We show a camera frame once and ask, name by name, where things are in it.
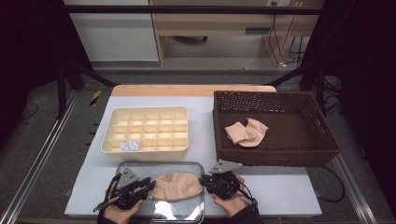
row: wall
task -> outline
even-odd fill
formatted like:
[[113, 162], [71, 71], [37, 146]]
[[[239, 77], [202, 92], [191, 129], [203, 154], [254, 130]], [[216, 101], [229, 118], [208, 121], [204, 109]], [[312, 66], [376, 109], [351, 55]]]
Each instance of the wall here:
[[[147, 6], [145, 0], [64, 0], [66, 5]], [[149, 14], [77, 14], [71, 18], [91, 61], [158, 62]]]

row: power outlet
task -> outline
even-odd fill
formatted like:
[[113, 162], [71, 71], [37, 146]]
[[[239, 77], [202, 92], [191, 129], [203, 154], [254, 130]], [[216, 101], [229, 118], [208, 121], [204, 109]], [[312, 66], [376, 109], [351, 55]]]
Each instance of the power outlet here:
[[268, 0], [268, 7], [288, 7], [290, 4], [290, 0]]

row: black sleeve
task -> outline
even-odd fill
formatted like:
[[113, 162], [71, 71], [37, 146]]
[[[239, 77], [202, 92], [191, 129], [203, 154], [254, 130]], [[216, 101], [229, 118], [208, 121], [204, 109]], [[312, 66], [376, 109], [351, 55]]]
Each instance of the black sleeve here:
[[247, 206], [246, 208], [239, 211], [237, 214], [230, 217], [231, 224], [263, 224], [264, 222], [260, 218], [260, 216], [254, 212], [251, 206]]
[[98, 218], [97, 218], [97, 223], [98, 224], [117, 224], [113, 222], [110, 219], [107, 219], [103, 216], [103, 212], [99, 213]]

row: hand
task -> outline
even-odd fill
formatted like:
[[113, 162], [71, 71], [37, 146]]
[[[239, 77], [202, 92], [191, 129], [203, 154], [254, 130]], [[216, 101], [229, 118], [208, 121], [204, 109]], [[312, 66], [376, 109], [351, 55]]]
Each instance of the hand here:
[[[113, 189], [111, 189], [110, 193], [108, 194], [108, 199], [111, 198]], [[140, 207], [142, 206], [143, 200], [139, 200], [137, 204], [134, 205], [129, 210], [122, 210], [119, 209], [116, 205], [111, 204], [109, 205], [106, 209], [105, 212], [103, 213], [103, 217], [112, 220], [113, 222], [117, 224], [127, 224], [129, 220], [131, 219], [131, 216], [136, 214]]]
[[[241, 183], [245, 183], [245, 179], [239, 175], [236, 175], [236, 179]], [[240, 189], [244, 190], [243, 184], [240, 184]], [[216, 194], [211, 194], [211, 195], [212, 198], [214, 199], [215, 204], [222, 207], [227, 213], [228, 217], [233, 217], [233, 215], [235, 215], [236, 213], [238, 213], [239, 211], [241, 211], [242, 209], [248, 206], [244, 201], [241, 200], [240, 196], [242, 196], [242, 194], [238, 192], [231, 200], [227, 200], [227, 201], [223, 201]]]

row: cream storage box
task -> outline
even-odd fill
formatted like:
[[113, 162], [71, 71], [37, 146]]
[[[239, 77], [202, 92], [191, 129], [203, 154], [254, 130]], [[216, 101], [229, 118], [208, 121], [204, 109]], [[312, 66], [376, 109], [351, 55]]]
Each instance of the cream storage box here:
[[189, 145], [185, 106], [117, 108], [102, 151], [113, 161], [180, 161]]

